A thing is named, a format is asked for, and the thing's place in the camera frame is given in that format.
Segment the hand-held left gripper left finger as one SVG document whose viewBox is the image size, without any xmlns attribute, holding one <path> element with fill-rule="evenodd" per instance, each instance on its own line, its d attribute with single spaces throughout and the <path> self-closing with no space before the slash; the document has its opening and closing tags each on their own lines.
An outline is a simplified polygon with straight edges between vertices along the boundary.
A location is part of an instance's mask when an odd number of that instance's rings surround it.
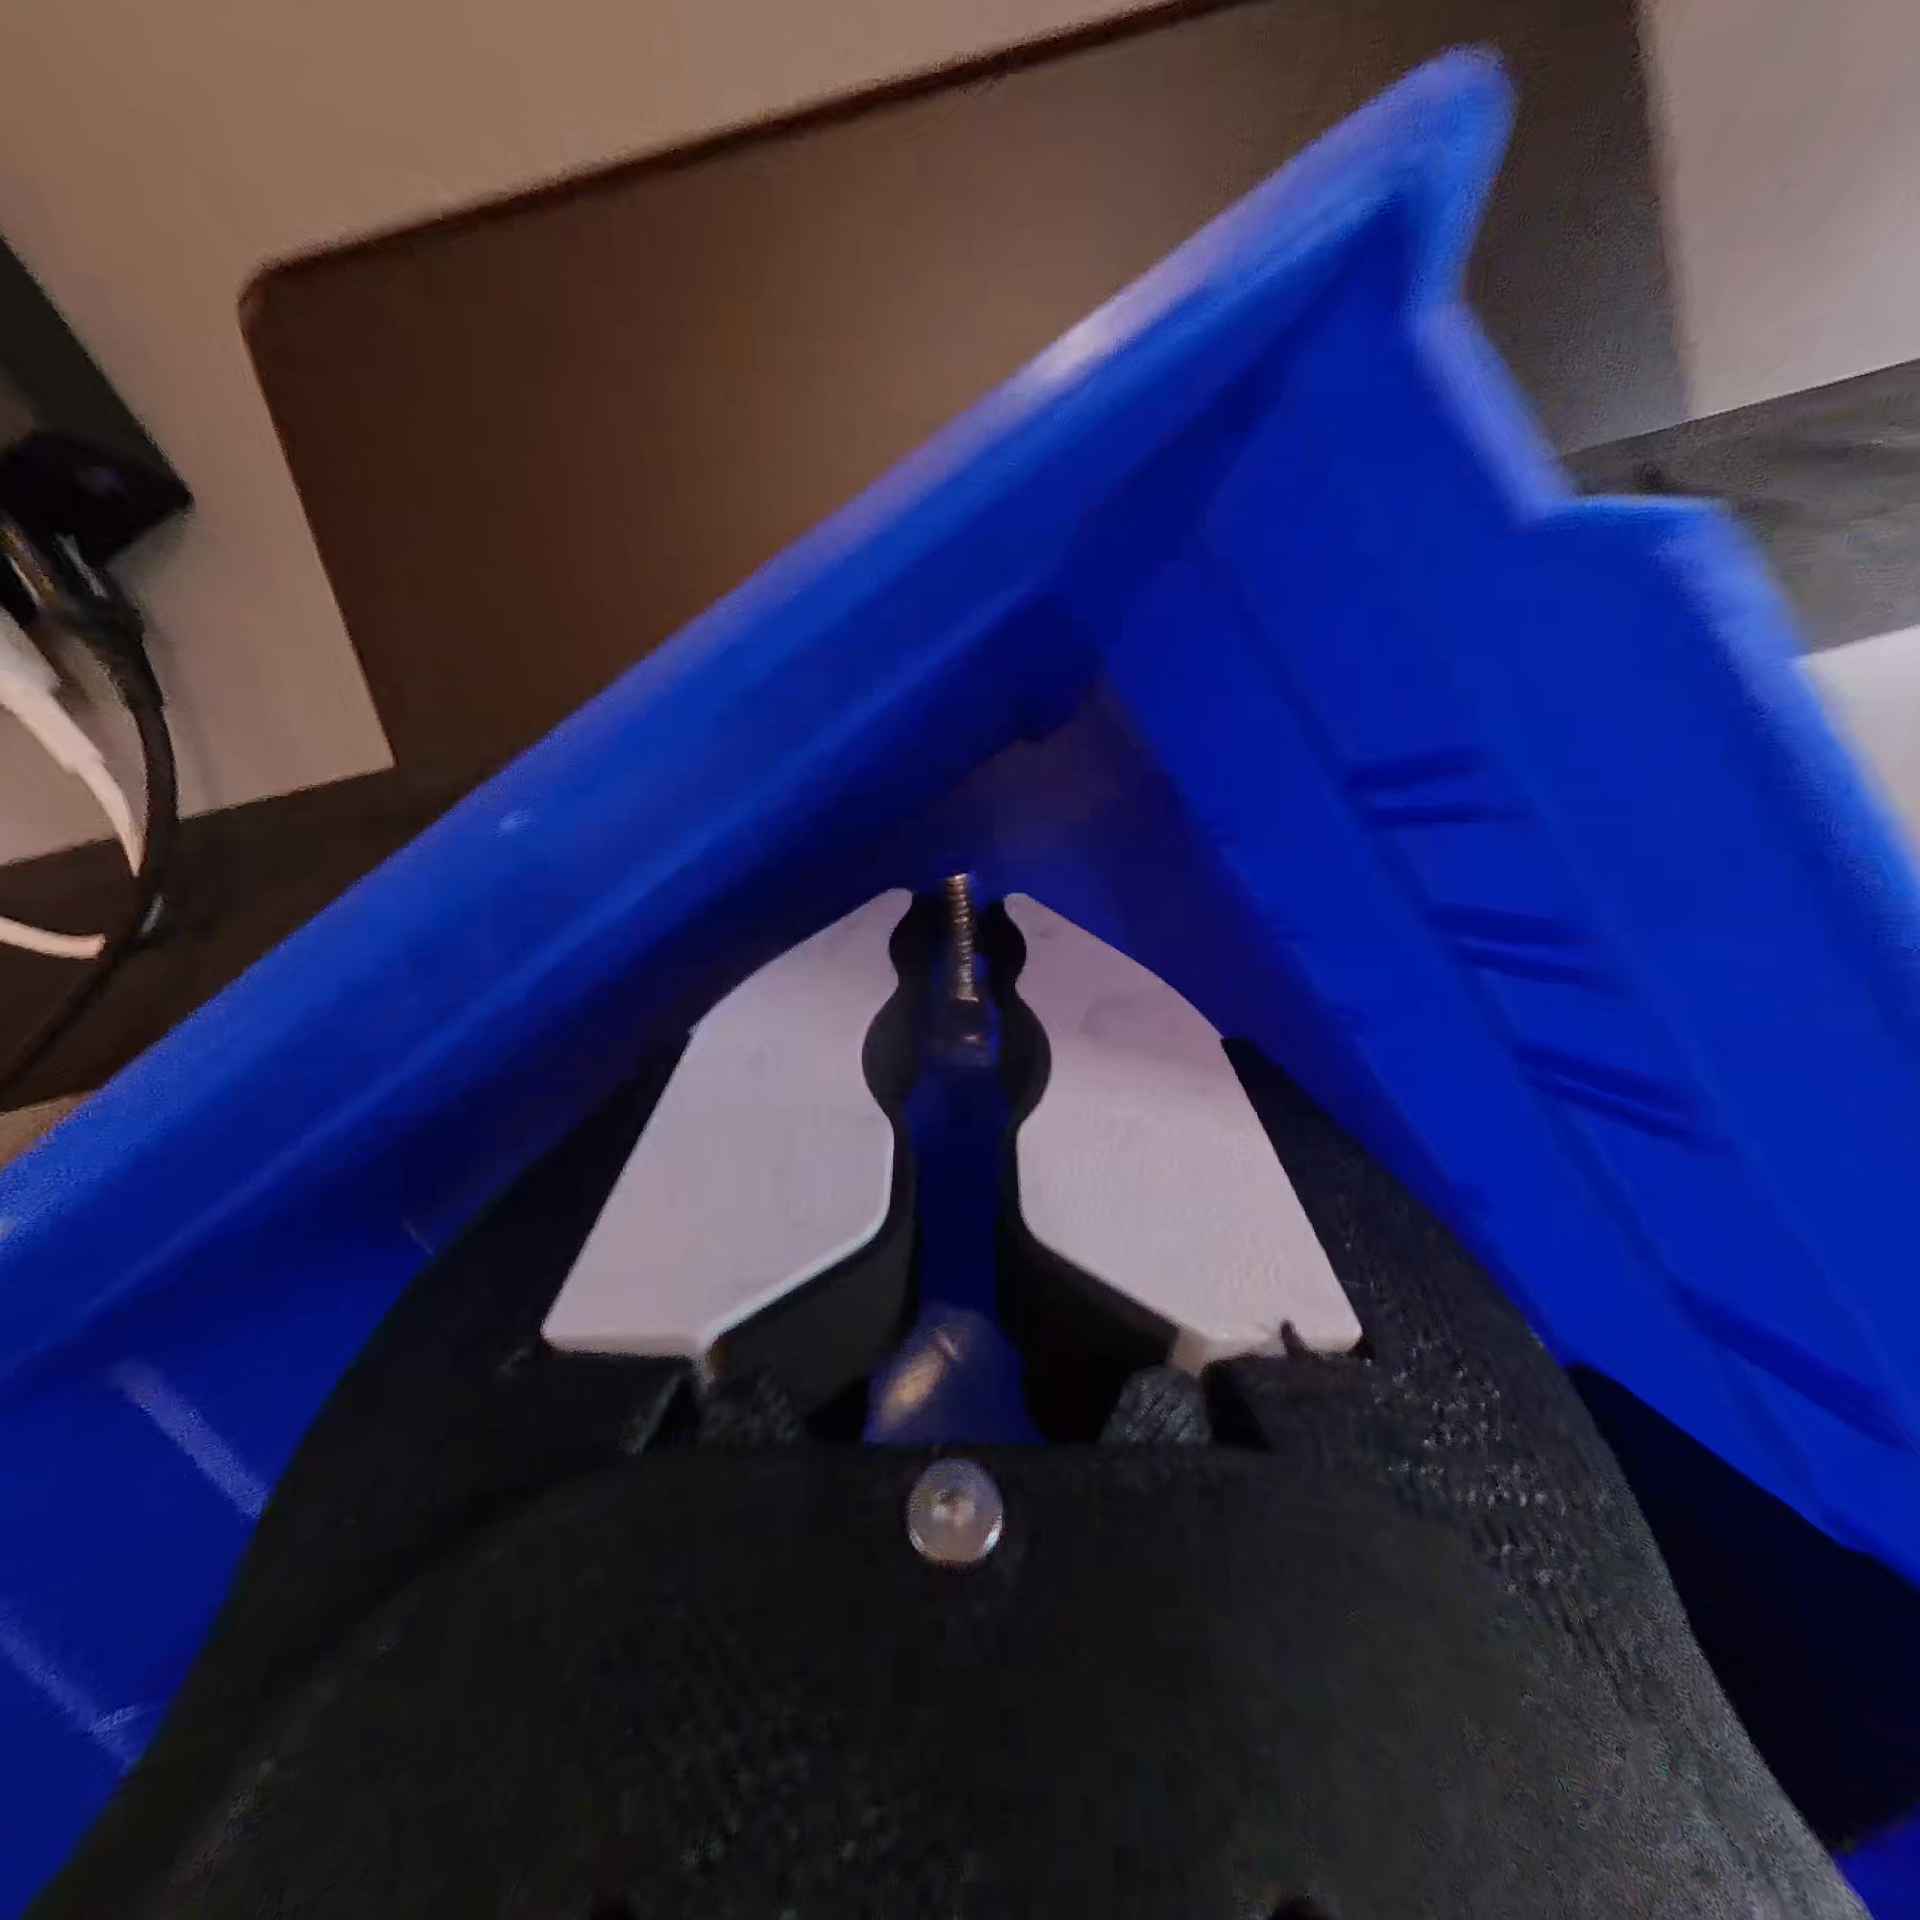
<svg viewBox="0 0 1920 1920">
<path fill-rule="evenodd" d="M 905 1095 L 915 995 L 892 888 L 723 997 L 574 1256 L 555 1352 L 672 1359 L 699 1384 L 768 1375 L 816 1415 L 912 1316 L 916 1174 Z"/>
</svg>

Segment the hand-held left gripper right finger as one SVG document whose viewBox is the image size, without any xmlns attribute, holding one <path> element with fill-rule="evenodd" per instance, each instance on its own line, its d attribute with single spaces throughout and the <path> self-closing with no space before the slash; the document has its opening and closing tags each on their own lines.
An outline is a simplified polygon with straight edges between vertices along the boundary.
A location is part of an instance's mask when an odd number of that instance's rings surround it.
<svg viewBox="0 0 1920 1920">
<path fill-rule="evenodd" d="M 1361 1316 L 1213 1023 L 1029 893 L 995 904 L 996 1310 L 1049 1443 L 1154 1369 L 1346 1359 Z"/>
</svg>

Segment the blue plastic bin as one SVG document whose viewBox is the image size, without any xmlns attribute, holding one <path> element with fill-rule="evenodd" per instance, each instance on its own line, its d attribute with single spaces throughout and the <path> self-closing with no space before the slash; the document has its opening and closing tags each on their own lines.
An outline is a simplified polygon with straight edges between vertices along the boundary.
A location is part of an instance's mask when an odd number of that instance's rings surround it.
<svg viewBox="0 0 1920 1920">
<path fill-rule="evenodd" d="M 4 1916 L 1916 1916 L 1916 854 L 1577 494 L 1414 65 L 4 1168 Z M 1220 1033 L 1365 1344 L 1030 1421 L 944 880 Z M 875 895 L 912 1316 L 541 1323 Z"/>
</svg>

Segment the silver flange bolt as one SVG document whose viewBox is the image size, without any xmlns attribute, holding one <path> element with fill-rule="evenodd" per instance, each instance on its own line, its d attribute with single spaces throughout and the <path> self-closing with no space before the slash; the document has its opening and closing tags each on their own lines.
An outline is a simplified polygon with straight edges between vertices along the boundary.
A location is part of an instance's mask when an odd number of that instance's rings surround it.
<svg viewBox="0 0 1920 1920">
<path fill-rule="evenodd" d="M 974 875 L 966 871 L 944 880 L 944 923 L 942 995 L 933 1016 L 936 1049 L 956 1065 L 985 1070 L 995 1063 L 996 1015 L 980 951 Z"/>
</svg>

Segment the brown panel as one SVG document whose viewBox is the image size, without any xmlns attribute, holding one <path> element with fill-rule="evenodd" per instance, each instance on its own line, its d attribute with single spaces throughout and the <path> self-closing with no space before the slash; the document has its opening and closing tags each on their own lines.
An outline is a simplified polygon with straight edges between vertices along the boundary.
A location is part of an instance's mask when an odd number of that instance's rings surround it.
<svg viewBox="0 0 1920 1920">
<path fill-rule="evenodd" d="M 1418 63 L 1564 452 L 1686 406 L 1642 4 L 1187 4 L 298 260 L 246 343 L 396 775 L 529 748 Z"/>
</svg>

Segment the black power box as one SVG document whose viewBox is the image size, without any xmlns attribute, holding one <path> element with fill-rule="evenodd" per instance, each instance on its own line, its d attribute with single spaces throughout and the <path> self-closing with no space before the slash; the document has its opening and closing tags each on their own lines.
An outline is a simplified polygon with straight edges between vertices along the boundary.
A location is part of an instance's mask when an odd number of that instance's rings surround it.
<svg viewBox="0 0 1920 1920">
<path fill-rule="evenodd" d="M 2 513 L 75 603 L 194 499 L 25 260 L 2 246 Z"/>
</svg>

